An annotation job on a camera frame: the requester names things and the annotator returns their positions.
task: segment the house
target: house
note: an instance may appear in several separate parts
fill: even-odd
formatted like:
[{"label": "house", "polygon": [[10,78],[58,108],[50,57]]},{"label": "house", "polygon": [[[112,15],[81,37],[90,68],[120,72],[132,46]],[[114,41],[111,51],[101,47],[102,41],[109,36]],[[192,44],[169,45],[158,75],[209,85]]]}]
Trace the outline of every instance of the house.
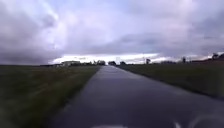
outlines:
[{"label": "house", "polygon": [[75,65],[80,65],[80,61],[64,61],[61,63],[62,67],[69,67],[69,66],[75,66]]}]

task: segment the asphalt road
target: asphalt road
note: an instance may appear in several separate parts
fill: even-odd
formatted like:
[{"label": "asphalt road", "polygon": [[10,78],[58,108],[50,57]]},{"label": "asphalt road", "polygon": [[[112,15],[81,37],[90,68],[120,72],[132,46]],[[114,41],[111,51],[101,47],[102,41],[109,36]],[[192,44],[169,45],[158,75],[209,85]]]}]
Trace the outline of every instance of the asphalt road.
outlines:
[{"label": "asphalt road", "polygon": [[224,101],[105,66],[49,124],[103,128],[99,126],[224,128]]}]

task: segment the grass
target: grass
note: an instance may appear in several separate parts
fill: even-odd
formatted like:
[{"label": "grass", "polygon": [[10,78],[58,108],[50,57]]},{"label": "grass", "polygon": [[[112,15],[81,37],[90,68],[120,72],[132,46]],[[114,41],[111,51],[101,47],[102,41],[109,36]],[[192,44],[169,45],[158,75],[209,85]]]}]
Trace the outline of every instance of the grass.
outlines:
[{"label": "grass", "polygon": [[224,96],[224,63],[124,65],[122,69],[189,91]]},{"label": "grass", "polygon": [[0,66],[0,127],[44,127],[98,69]]}]

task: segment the vegetation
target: vegetation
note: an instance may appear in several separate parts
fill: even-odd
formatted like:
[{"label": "vegetation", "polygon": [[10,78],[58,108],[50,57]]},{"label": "vegetation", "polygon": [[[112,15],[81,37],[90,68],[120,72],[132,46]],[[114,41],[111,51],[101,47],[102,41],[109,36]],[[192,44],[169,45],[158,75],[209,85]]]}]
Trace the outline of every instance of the vegetation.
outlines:
[{"label": "vegetation", "polygon": [[0,66],[0,127],[43,127],[98,68]]},{"label": "vegetation", "polygon": [[109,61],[108,64],[109,65],[117,65],[115,61]]},{"label": "vegetation", "polygon": [[122,69],[210,96],[224,96],[222,61],[121,65]]}]

